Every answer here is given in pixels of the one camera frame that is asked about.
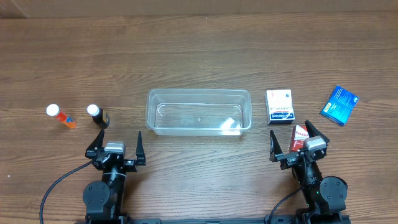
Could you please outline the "orange tube white cap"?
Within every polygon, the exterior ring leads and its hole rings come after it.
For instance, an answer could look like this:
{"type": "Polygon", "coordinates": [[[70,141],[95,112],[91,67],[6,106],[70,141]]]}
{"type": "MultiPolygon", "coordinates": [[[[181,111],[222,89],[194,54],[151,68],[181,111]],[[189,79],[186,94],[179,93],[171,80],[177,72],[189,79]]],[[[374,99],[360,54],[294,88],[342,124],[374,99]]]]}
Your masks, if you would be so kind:
{"type": "Polygon", "coordinates": [[[77,127],[77,122],[69,115],[67,115],[65,112],[63,112],[58,105],[56,104],[50,104],[46,108],[46,113],[59,120],[61,123],[63,123],[65,126],[68,128],[74,129],[77,127]]]}

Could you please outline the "red Panadol box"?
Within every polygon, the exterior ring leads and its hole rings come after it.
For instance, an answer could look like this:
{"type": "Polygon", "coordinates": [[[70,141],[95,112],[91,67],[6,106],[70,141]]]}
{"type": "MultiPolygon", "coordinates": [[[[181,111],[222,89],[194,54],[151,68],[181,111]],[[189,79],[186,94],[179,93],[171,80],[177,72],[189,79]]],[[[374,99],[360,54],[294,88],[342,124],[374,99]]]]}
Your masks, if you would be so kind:
{"type": "Polygon", "coordinates": [[[296,125],[292,131],[289,151],[297,152],[303,148],[304,140],[309,138],[307,128],[305,126],[296,125]]]}

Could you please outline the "dark bottle white cap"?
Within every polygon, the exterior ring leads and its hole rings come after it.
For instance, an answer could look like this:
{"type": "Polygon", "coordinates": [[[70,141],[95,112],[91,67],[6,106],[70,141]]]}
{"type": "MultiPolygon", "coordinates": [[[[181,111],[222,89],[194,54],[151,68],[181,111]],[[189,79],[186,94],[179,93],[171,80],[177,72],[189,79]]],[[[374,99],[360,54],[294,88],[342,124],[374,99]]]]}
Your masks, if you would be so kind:
{"type": "Polygon", "coordinates": [[[109,115],[104,109],[95,104],[91,104],[86,110],[93,118],[94,123],[96,123],[101,129],[106,129],[109,126],[109,115]]]}

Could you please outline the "white blue plaster box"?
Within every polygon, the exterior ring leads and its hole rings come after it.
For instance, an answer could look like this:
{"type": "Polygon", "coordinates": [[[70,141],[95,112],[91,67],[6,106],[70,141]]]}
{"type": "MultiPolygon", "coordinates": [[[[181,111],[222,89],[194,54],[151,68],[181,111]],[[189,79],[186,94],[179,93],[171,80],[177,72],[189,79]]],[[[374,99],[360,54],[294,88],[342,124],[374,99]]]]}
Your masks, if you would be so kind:
{"type": "Polygon", "coordinates": [[[295,120],[291,90],[267,90],[265,99],[268,124],[290,124],[295,120]]]}

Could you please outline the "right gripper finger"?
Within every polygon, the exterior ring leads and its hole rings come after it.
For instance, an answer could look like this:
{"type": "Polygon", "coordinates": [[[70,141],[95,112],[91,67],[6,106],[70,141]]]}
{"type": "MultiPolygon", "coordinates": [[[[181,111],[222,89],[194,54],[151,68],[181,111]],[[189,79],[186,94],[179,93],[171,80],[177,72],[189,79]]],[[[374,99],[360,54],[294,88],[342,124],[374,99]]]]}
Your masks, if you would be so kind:
{"type": "Polygon", "coordinates": [[[314,127],[314,125],[309,120],[305,121],[305,126],[308,132],[308,136],[310,138],[320,136],[327,144],[330,142],[330,140],[323,133],[321,133],[316,127],[314,127]]]}
{"type": "Polygon", "coordinates": [[[271,140],[270,157],[283,156],[284,154],[282,152],[282,149],[279,145],[279,142],[273,130],[270,130],[270,140],[271,140]]]}

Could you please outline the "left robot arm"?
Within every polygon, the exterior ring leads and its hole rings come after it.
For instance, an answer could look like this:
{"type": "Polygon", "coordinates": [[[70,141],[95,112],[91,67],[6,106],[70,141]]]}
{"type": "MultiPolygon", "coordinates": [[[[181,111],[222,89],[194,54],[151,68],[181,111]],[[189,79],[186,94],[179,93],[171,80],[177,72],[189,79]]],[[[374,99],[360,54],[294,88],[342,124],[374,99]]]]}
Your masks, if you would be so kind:
{"type": "Polygon", "coordinates": [[[101,180],[89,183],[83,191],[86,205],[86,223],[129,223],[131,219],[122,212],[125,181],[128,172],[137,172],[146,165],[141,133],[137,136],[136,158],[126,159],[126,146],[122,141],[103,144],[102,129],[88,146],[85,156],[102,172],[101,180]]]}

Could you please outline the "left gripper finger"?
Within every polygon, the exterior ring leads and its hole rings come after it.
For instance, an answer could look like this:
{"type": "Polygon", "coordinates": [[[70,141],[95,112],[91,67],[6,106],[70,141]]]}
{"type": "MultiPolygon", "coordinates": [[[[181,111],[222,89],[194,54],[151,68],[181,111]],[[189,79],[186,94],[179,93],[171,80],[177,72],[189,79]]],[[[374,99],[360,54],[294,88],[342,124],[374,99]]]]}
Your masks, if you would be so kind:
{"type": "Polygon", "coordinates": [[[136,157],[137,157],[137,160],[145,160],[146,159],[144,147],[142,145],[142,134],[140,131],[137,136],[136,157]]]}
{"type": "Polygon", "coordinates": [[[98,148],[102,148],[103,140],[104,140],[104,129],[101,129],[95,140],[87,147],[86,151],[89,152],[97,150],[98,148]]]}

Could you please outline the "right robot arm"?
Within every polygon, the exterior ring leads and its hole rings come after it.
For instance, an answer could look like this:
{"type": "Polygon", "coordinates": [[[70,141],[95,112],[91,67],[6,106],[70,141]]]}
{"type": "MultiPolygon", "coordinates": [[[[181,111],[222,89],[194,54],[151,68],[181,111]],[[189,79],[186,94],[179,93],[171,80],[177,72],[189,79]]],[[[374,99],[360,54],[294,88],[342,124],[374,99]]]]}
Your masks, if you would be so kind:
{"type": "Polygon", "coordinates": [[[280,219],[289,223],[350,223],[349,216],[342,215],[346,209],[345,200],[348,184],[336,176],[323,177],[317,161],[326,156],[330,140],[313,124],[306,120],[309,138],[297,152],[284,154],[273,130],[270,131],[270,161],[280,162],[282,170],[291,169],[300,187],[285,196],[265,217],[265,223],[279,223],[280,219]],[[295,215],[275,216],[275,211],[296,193],[303,193],[307,207],[296,210],[295,215]]]}

